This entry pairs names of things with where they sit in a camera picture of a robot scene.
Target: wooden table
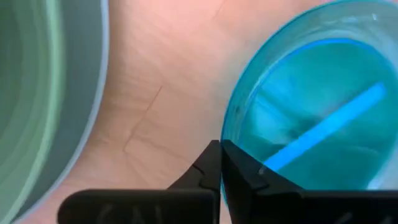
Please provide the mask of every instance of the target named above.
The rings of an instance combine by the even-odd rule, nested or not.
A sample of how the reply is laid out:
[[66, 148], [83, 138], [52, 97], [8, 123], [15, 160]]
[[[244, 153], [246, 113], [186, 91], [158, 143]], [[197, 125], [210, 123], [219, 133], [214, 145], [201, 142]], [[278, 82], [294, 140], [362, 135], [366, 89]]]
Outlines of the wooden table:
[[[212, 139], [239, 75], [320, 0], [109, 0], [108, 79], [95, 129], [62, 185], [21, 223], [53, 224], [92, 188], [164, 189]], [[230, 223], [222, 206], [221, 223]]]

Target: transparent cup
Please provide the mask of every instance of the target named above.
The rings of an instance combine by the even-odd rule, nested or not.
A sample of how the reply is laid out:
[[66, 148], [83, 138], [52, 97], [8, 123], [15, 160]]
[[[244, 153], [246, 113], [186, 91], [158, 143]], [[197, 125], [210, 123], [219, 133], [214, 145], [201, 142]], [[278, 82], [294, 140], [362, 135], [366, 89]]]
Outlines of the transparent cup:
[[387, 1], [296, 17], [247, 65], [221, 138], [305, 189], [398, 188], [397, 21]]

